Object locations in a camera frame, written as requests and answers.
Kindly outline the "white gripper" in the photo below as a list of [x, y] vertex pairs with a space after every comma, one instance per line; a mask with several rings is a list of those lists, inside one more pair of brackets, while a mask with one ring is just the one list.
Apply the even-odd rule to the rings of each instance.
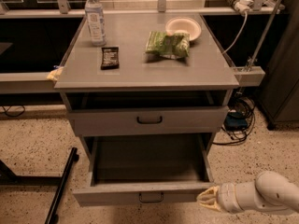
[[199, 204], [212, 211], [220, 212], [224, 210], [230, 214], [237, 214], [243, 212], [239, 201], [241, 200], [241, 191], [243, 190], [241, 184], [224, 183], [219, 186], [208, 188], [197, 196], [200, 201], [217, 201], [212, 203], [200, 202]]

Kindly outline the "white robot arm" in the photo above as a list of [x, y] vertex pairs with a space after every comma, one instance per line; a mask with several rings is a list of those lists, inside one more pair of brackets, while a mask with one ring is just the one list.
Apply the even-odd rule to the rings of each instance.
[[205, 208], [229, 214], [257, 211], [290, 215], [299, 212], [299, 187], [283, 175], [263, 171], [250, 182], [211, 187], [197, 200]]

